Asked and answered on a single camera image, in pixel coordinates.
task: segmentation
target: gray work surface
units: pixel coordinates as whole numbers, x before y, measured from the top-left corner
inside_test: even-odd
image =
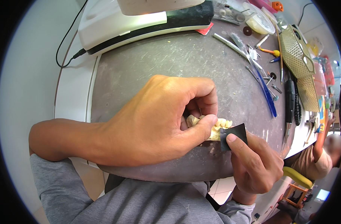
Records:
[[[92,97],[91,122],[111,119],[155,74],[178,77],[209,77],[217,88],[218,117],[245,123],[249,132],[266,139],[270,147],[284,158],[285,132],[284,84],[280,85],[280,63],[268,63],[275,57],[258,51],[258,63],[265,71],[277,75],[280,94],[269,89],[275,101],[277,117],[273,118],[260,85],[245,68],[245,58],[213,37],[214,33],[230,40],[234,32],[245,44],[254,46],[264,35],[243,34],[245,25],[236,26],[215,20],[204,36],[196,31],[170,33],[130,43],[101,56]],[[262,48],[278,49],[276,34],[270,35]],[[118,176],[164,182],[209,181],[232,176],[231,151],[221,152],[220,142],[204,142],[180,159],[142,167],[99,167]]]

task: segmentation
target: gray sleeve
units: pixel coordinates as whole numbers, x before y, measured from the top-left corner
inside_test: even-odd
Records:
[[[30,156],[38,196],[50,224],[71,223],[93,200],[70,159],[50,162]]]
[[[230,200],[218,209],[218,213],[228,216],[230,223],[250,223],[254,207],[255,203],[252,205],[242,205]]]

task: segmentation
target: yellow cushion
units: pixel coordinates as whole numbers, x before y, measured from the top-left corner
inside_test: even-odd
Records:
[[[297,172],[293,168],[284,166],[283,172],[284,172],[284,176],[290,177],[299,185],[301,185],[307,189],[312,188],[312,185],[313,185],[312,181],[307,179],[306,177],[302,176],[299,172]]]

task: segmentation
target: black sandpaper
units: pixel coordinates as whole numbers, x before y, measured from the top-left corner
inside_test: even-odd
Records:
[[[243,142],[245,142],[246,145],[248,145],[248,139],[246,138],[246,130],[244,123],[228,129],[220,128],[220,144],[222,152],[231,150],[230,147],[228,146],[228,143],[226,142],[226,137],[228,136],[228,134],[236,135]]]

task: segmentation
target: mesh basket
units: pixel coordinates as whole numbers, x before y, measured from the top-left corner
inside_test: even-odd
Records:
[[[305,110],[320,112],[312,74],[315,66],[300,31],[289,25],[280,34],[281,53],[287,67],[297,78],[297,87]]]

